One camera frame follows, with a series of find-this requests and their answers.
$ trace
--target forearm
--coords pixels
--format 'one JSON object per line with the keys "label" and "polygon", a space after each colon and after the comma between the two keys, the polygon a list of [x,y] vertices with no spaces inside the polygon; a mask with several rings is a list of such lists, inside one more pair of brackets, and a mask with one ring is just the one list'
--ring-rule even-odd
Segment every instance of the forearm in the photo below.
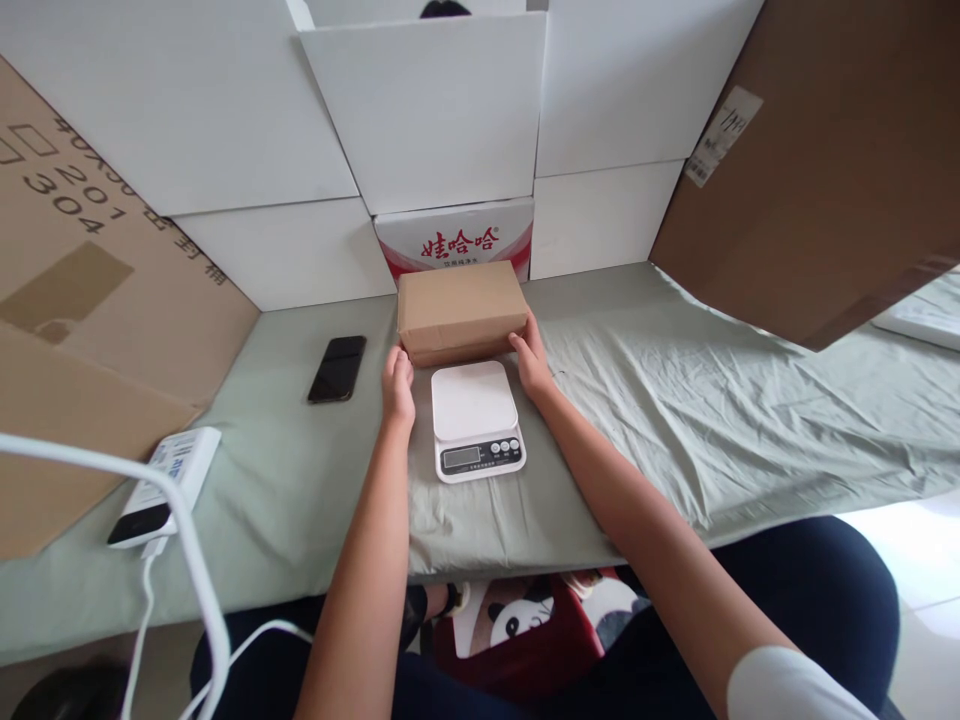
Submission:
{"label": "forearm", "polygon": [[327,593],[297,720],[389,717],[407,582],[410,429],[381,427]]}
{"label": "forearm", "polygon": [[737,662],[793,647],[724,571],[673,505],[551,387],[534,402],[604,532],[636,572],[714,712],[726,717]]}

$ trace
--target charging cable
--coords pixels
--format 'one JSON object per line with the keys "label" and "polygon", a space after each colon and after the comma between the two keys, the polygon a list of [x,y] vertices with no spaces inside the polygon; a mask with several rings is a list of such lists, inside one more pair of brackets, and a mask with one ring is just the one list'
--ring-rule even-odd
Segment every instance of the charging cable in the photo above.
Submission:
{"label": "charging cable", "polygon": [[[200,614],[203,617],[203,625],[207,631],[207,642],[210,645],[210,659],[213,670],[210,676],[210,689],[207,702],[203,704],[203,709],[200,711],[197,720],[211,720],[214,711],[217,709],[217,704],[220,702],[223,688],[227,684],[227,673],[230,670],[230,636],[227,633],[227,624],[223,619],[223,613],[220,611],[220,603],[217,601],[217,595],[213,590],[213,583],[210,581],[207,564],[200,550],[197,529],[193,524],[193,518],[191,517],[190,510],[187,508],[187,503],[180,489],[170,478],[148,465],[133,462],[132,460],[124,460],[104,453],[93,452],[91,450],[81,450],[80,448],[74,448],[68,445],[46,442],[44,440],[33,440],[31,438],[0,433],[0,452],[24,455],[41,460],[56,460],[72,465],[81,465],[95,470],[103,470],[117,475],[145,480],[160,488],[160,491],[167,501],[167,505],[170,506],[173,518],[177,523],[177,530],[183,543],[183,554],[187,561],[187,570],[190,573],[190,580],[193,583],[194,592],[196,592],[197,601],[200,604]],[[159,547],[159,550],[157,550],[156,546],[154,547],[156,553],[159,553],[162,549],[162,545]],[[144,564],[143,585],[144,592],[147,594],[147,614],[144,616],[141,624],[140,633],[137,638],[137,646],[134,650],[136,672],[139,672],[140,655],[143,653],[143,635],[149,621],[149,613],[153,609],[153,588],[150,585],[150,569],[155,558],[156,554],[148,557]],[[134,672],[131,672],[130,681],[127,683],[127,693],[131,700],[135,682],[136,676]],[[127,700],[128,698],[125,697],[124,706],[127,712],[129,712]]]}
{"label": "charging cable", "polygon": [[130,713],[133,710],[133,695],[137,688],[137,677],[140,675],[140,660],[143,657],[143,643],[147,635],[147,625],[150,624],[150,616],[153,615],[153,585],[150,582],[150,570],[153,568],[153,561],[160,556],[163,549],[167,546],[167,537],[154,538],[147,543],[143,550],[143,594],[147,598],[147,607],[143,611],[143,620],[140,621],[140,630],[137,631],[137,641],[133,646],[133,659],[130,661],[130,675],[127,677],[127,689],[123,693],[123,708],[120,711],[121,720],[130,720]]}
{"label": "charging cable", "polygon": [[[201,703],[203,703],[203,709],[200,711],[197,720],[210,720],[213,717],[213,713],[220,702],[220,697],[223,695],[223,689],[227,684],[230,666],[243,654],[244,650],[265,632],[279,630],[298,637],[308,644],[313,643],[313,636],[293,623],[286,620],[270,620],[254,630],[253,634],[237,648],[236,652],[230,654],[230,636],[227,633],[227,624],[223,619],[220,603],[213,590],[213,583],[210,581],[210,572],[207,570],[207,564],[203,559],[203,552],[200,550],[200,540],[197,538],[197,528],[193,524],[193,516],[187,507],[187,502],[180,488],[159,470],[149,465],[124,460],[105,453],[81,450],[69,445],[60,445],[45,440],[33,440],[6,433],[0,433],[0,452],[103,470],[117,475],[134,477],[137,480],[145,480],[160,488],[167,505],[170,506],[170,511],[177,523],[177,529],[183,542],[183,554],[187,560],[187,570],[190,572],[190,580],[193,582],[197,601],[200,603],[200,614],[203,617],[203,626],[207,631],[207,642],[210,646],[210,660],[213,667],[210,673],[210,682],[193,698],[187,709],[180,715],[180,720],[190,720]],[[122,720],[130,720],[137,677],[140,674],[140,661],[143,657],[147,625],[149,625],[150,616],[153,614],[154,595],[153,584],[150,581],[150,571],[153,569],[153,561],[167,546],[167,540],[168,537],[166,536],[154,538],[147,543],[141,555],[143,558],[143,593],[147,598],[147,607],[143,613],[143,620],[140,621],[140,629],[137,632],[137,640],[133,648],[130,675],[123,696]]]}

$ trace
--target lap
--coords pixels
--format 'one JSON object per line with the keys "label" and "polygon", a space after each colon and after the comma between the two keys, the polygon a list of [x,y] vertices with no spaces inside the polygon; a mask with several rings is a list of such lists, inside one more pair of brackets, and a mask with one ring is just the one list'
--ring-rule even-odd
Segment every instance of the lap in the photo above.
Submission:
{"label": "lap", "polygon": [[[750,598],[811,659],[874,712],[890,683],[899,634],[896,588],[870,544],[836,518],[812,518],[768,530],[715,551]],[[312,632],[322,598],[228,617],[236,647],[256,627],[282,617]],[[231,670],[217,718],[291,717],[309,647],[268,633]],[[198,648],[191,685],[209,678]],[[521,709],[448,678],[428,661],[401,655],[395,717],[560,717],[584,712],[618,717],[712,718],[654,609],[637,615],[590,673],[533,709]]]}

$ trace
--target kitchen scale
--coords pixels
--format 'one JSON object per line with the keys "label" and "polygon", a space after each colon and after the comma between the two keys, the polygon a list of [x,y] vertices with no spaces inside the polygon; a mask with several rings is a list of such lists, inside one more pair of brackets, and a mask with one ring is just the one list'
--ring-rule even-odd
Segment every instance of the kitchen scale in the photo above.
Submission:
{"label": "kitchen scale", "polygon": [[503,475],[526,464],[503,365],[490,360],[437,370],[430,387],[437,475],[443,482]]}

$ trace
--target floor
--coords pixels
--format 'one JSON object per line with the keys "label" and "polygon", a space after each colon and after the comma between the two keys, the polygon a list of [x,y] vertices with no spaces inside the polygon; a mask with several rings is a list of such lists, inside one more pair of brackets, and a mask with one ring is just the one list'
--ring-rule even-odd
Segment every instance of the floor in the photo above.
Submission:
{"label": "floor", "polygon": [[[900,652],[890,697],[906,720],[956,717],[960,707],[960,490],[842,516],[883,556],[900,592]],[[189,702],[187,673],[203,628],[185,623],[147,635],[133,717],[173,720]],[[0,668],[0,718],[57,667],[130,657],[133,637]]]}
{"label": "floor", "polygon": [[883,557],[900,594],[890,698],[906,720],[960,708],[960,490],[841,516]]}

